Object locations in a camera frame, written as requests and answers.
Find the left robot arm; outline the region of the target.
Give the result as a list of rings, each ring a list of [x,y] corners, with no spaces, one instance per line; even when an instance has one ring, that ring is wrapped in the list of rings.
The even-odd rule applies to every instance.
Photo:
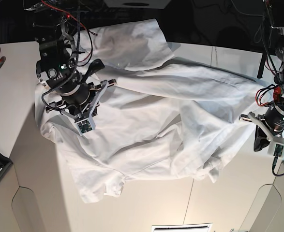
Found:
[[[255,102],[266,107],[263,115],[250,112],[239,118],[256,125],[254,151],[268,148],[274,157],[284,155],[284,0],[266,0],[263,15],[261,41],[266,64],[274,75],[274,83],[257,91]]]

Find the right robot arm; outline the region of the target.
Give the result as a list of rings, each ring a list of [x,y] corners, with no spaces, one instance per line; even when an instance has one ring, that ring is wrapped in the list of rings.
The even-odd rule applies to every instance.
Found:
[[[77,0],[26,0],[26,11],[33,11],[36,42],[41,59],[36,64],[38,81],[46,92],[41,95],[45,112],[59,112],[71,118],[80,135],[95,129],[99,99],[116,80],[100,84],[87,79],[104,69],[100,59],[91,60],[93,50],[80,59],[81,33],[93,34],[82,22],[82,2]]]

